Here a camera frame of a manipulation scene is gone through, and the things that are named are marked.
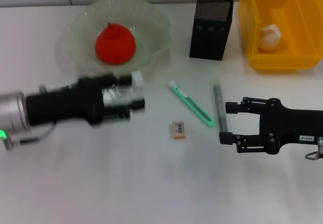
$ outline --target green led light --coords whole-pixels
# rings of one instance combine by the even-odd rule
[[[2,138],[2,139],[6,139],[7,138],[7,135],[6,135],[6,133],[3,130],[0,130],[0,138]]]

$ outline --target clear plastic plate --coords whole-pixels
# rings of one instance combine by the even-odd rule
[[[94,45],[107,23],[127,27],[134,35],[136,52],[125,64],[110,66],[96,56]],[[142,0],[101,0],[82,11],[68,29],[71,57],[78,75],[94,76],[106,72],[117,75],[153,66],[156,55],[169,49],[170,21],[154,5]]]

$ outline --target green utility knife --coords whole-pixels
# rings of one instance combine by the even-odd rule
[[[208,127],[214,127],[216,125],[215,121],[187,93],[185,93],[174,80],[171,80],[168,85]]]

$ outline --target yellow container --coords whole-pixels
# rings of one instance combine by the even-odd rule
[[[308,69],[323,59],[323,0],[240,0],[239,19],[249,63],[256,69]],[[260,29],[275,24],[279,45],[258,47]]]

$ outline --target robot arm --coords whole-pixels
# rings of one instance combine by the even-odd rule
[[[317,145],[317,157],[323,158],[323,111],[288,109],[275,98],[263,100],[244,97],[241,104],[227,102],[226,113],[260,115],[259,135],[220,132],[220,143],[235,143],[238,153],[278,154],[285,144],[299,143]]]
[[[31,127],[66,119],[84,119],[90,125],[104,120],[129,119],[130,110],[144,109],[144,99],[113,104],[105,94],[112,87],[131,87],[131,75],[117,78],[107,74],[82,78],[77,83],[53,92],[25,96],[22,92],[0,96],[0,130],[7,150],[13,148],[8,135]]]

